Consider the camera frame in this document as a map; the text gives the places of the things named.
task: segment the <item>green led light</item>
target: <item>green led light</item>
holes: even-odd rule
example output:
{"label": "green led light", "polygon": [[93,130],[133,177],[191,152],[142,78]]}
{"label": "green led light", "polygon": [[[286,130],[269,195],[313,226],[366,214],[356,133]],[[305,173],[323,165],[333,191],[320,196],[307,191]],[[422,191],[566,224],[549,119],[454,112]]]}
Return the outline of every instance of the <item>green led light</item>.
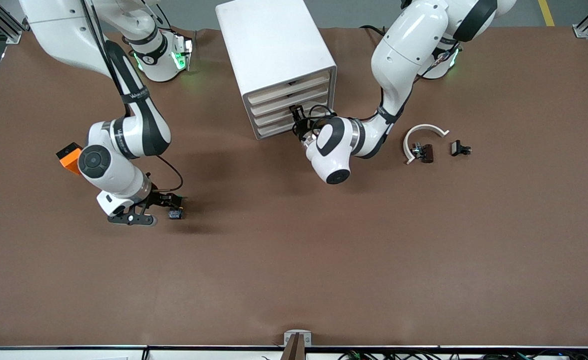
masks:
{"label": "green led light", "polygon": [[185,57],[181,54],[176,54],[175,52],[172,52],[172,56],[174,59],[174,62],[176,63],[176,68],[178,68],[179,70],[182,70],[185,68]]}
{"label": "green led light", "polygon": [[456,63],[456,56],[458,55],[458,49],[454,51],[454,55],[452,55],[452,61],[449,63],[449,67],[451,68]]}
{"label": "green led light", "polygon": [[140,60],[138,59],[138,56],[136,55],[136,53],[134,53],[134,58],[136,59],[136,62],[138,63],[138,68],[140,69],[140,71],[143,71],[143,66],[142,66],[142,64],[140,64]]}

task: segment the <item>brown table surface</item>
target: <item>brown table surface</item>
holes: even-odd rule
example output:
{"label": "brown table surface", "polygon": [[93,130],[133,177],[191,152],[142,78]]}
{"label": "brown table surface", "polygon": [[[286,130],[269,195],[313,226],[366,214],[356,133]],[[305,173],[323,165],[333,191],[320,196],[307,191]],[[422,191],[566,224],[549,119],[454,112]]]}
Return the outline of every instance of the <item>brown table surface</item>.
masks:
{"label": "brown table surface", "polygon": [[[379,101],[378,35],[322,30],[335,109]],[[291,134],[255,140],[220,32],[195,73],[144,80],[172,128],[187,218],[107,223],[55,153],[122,114],[111,80],[57,62],[30,33],[0,65],[0,346],[271,344],[588,346],[588,41],[491,28],[421,80],[376,157],[323,184]],[[451,130],[433,164],[400,139]],[[450,157],[449,144],[472,146]],[[161,187],[155,158],[135,163]],[[163,209],[153,214],[162,216]]]}

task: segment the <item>gray floor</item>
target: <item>gray floor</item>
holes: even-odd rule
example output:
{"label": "gray floor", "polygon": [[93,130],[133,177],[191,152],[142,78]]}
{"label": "gray floor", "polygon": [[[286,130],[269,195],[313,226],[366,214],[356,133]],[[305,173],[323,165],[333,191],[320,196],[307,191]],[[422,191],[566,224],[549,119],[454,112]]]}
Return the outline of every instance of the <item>gray floor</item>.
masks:
{"label": "gray floor", "polygon": [[[198,30],[218,29],[214,7],[227,0],[164,0],[161,2],[175,27]],[[17,18],[22,18],[18,0],[1,0],[1,4]],[[305,0],[312,17],[320,28],[356,28],[360,25],[389,27],[399,14],[400,0]],[[557,27],[568,27],[588,14],[588,0],[552,0],[548,2]],[[545,21],[537,0],[518,0],[514,8],[494,27],[543,27]],[[0,42],[0,57],[4,44]]]}

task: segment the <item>yellow floor line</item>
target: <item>yellow floor line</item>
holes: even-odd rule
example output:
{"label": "yellow floor line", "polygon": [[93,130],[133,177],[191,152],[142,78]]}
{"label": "yellow floor line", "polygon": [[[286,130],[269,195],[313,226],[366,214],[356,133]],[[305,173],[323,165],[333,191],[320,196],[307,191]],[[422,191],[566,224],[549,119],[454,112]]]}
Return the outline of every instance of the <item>yellow floor line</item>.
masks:
{"label": "yellow floor line", "polygon": [[538,6],[540,6],[540,12],[543,13],[543,19],[545,19],[545,25],[548,27],[554,26],[554,19],[552,19],[552,13],[549,12],[549,6],[547,6],[547,0],[538,0]]}

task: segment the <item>black clip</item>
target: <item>black clip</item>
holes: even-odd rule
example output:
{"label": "black clip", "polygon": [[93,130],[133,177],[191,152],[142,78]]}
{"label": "black clip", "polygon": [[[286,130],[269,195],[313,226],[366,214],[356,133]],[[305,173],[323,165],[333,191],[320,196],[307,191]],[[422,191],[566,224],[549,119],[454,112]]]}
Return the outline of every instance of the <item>black clip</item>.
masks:
{"label": "black clip", "polygon": [[469,146],[463,146],[460,144],[460,140],[454,141],[452,142],[452,156],[455,157],[456,155],[459,155],[460,153],[463,155],[471,155],[472,154],[472,148]]}
{"label": "black clip", "polygon": [[307,120],[305,111],[301,105],[291,105],[289,111],[294,117],[292,132],[298,137],[298,141],[304,141],[305,134],[312,130],[312,121]]}

